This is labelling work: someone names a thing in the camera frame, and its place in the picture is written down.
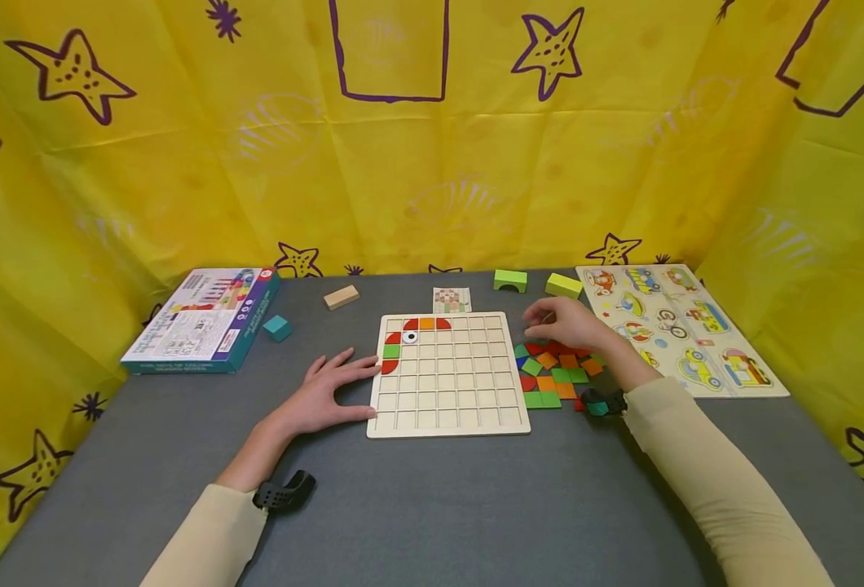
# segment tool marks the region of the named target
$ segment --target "long sleeve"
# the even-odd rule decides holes
[[[231,587],[253,557],[266,514],[253,494],[210,484],[161,551],[142,587]]]
[[[696,520],[730,587],[833,586],[765,478],[675,379],[625,398],[631,434]]]

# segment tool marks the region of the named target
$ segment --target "pile of wooden tiles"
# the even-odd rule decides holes
[[[514,347],[527,408],[561,408],[561,399],[578,399],[575,385],[586,384],[605,368],[605,360],[588,348],[560,342],[526,342]]]

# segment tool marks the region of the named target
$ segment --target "yellow curtain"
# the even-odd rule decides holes
[[[192,267],[668,258],[864,478],[864,1],[0,0],[0,553]]]

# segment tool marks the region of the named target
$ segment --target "wooden puzzle board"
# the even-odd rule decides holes
[[[383,316],[371,439],[528,434],[503,311]]]
[[[695,397],[789,395],[686,265],[576,267],[595,316]]]

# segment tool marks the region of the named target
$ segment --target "hand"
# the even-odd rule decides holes
[[[381,367],[377,364],[377,355],[347,363],[353,354],[352,347],[331,360],[327,360],[324,355],[317,358],[308,367],[302,387],[291,394],[270,417],[281,422],[292,436],[297,436],[344,421],[362,421],[376,416],[376,410],[370,406],[338,406],[334,399],[334,391],[341,385],[379,373]]]
[[[524,311],[523,319],[530,324],[525,332],[530,338],[558,340],[573,348],[609,346],[612,336],[619,338],[592,310],[572,298],[537,299]]]

